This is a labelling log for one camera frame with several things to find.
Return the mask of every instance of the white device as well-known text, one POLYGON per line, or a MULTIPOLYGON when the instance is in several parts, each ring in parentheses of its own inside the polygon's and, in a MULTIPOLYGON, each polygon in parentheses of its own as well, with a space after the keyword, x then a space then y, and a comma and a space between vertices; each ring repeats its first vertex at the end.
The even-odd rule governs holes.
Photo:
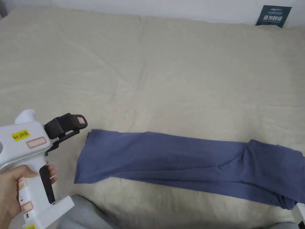
POLYGON ((14 125, 0 127, 0 172, 27 165, 38 174, 19 179, 19 203, 23 228, 45 229, 74 206, 70 196, 55 201, 45 156, 88 124, 84 116, 68 113, 43 126, 34 115, 25 110, 14 125))

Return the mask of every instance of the mattress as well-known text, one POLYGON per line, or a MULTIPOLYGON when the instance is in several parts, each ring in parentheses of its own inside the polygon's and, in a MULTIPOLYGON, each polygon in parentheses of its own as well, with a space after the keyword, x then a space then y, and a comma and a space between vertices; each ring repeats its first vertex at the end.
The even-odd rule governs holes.
POLYGON ((84 115, 88 128, 47 157, 59 170, 56 196, 79 193, 124 228, 293 221, 280 207, 218 194, 118 178, 73 181, 90 129, 256 139, 305 152, 304 59, 302 27, 23 7, 0 21, 1 125, 28 108, 41 123, 84 115))

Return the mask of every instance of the dark blue card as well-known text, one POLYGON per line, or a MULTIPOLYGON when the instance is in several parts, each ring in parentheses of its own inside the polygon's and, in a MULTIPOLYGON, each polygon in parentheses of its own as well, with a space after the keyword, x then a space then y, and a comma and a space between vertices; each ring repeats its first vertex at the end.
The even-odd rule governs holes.
POLYGON ((265 5, 256 25, 277 25, 282 28, 290 10, 288 6, 265 5))

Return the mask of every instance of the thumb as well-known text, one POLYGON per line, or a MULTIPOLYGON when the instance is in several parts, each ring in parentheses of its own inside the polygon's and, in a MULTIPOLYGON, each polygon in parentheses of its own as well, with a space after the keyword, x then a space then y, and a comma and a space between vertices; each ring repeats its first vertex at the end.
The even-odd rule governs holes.
POLYGON ((7 176, 9 176, 9 178, 17 180, 21 177, 33 178, 37 176, 37 173, 32 171, 27 165, 21 165, 7 171, 7 176))

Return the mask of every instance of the blue cloth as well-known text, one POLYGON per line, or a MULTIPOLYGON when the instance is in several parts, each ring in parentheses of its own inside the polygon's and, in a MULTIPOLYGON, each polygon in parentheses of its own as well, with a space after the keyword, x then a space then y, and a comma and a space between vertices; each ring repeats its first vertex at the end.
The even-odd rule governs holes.
POLYGON ((93 129, 75 183, 119 177, 238 197, 292 209, 305 203, 301 152, 256 140, 214 141, 93 129))

